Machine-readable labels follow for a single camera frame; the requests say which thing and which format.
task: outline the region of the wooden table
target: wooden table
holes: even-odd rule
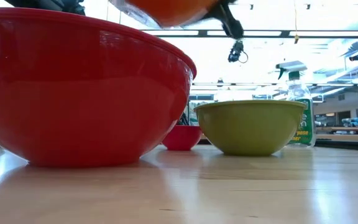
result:
[[[26,167],[0,150],[0,223],[358,223],[358,151],[230,157],[158,147],[138,164]]]

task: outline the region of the bowl rim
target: bowl rim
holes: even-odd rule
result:
[[[285,101],[285,100],[235,100],[235,101],[225,101],[225,102],[217,102],[217,103],[208,103],[205,105],[200,105],[194,108],[195,111],[211,108],[217,106],[224,105],[247,105],[247,104],[276,104],[276,105],[288,105],[288,106],[298,106],[306,109],[306,105],[304,103],[300,103],[297,101]]]
[[[156,47],[160,47],[171,54],[182,59],[193,72],[193,80],[197,76],[197,68],[194,61],[187,56],[182,50],[173,44],[162,40],[156,36],[142,32],[140,30],[117,24],[115,22],[104,21],[88,16],[81,16],[77,14],[58,12],[43,9],[29,9],[29,8],[15,8],[15,7],[0,7],[0,19],[33,19],[39,21],[54,21],[59,23],[76,24],[79,26],[90,26],[104,29],[106,31],[115,32],[118,34],[126,35],[136,38],[138,40],[147,42]]]

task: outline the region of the red bowl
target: red bowl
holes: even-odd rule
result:
[[[189,151],[200,141],[202,134],[199,126],[176,125],[162,144],[168,150]]]
[[[135,162],[181,116],[195,75],[181,50],[139,30],[0,8],[0,146],[37,166]]]

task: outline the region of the cleaner bottle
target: cleaner bottle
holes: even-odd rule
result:
[[[284,73],[288,74],[288,96],[287,100],[298,101],[306,104],[301,124],[294,137],[288,143],[294,146],[313,147],[316,143],[316,129],[313,114],[313,99],[308,87],[300,80],[300,72],[307,69],[300,61],[286,62],[276,65],[280,69],[279,79]]]

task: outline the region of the countertop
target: countertop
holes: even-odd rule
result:
[[[358,151],[231,157],[158,147],[113,168],[25,165],[0,149],[1,224],[358,223]]]

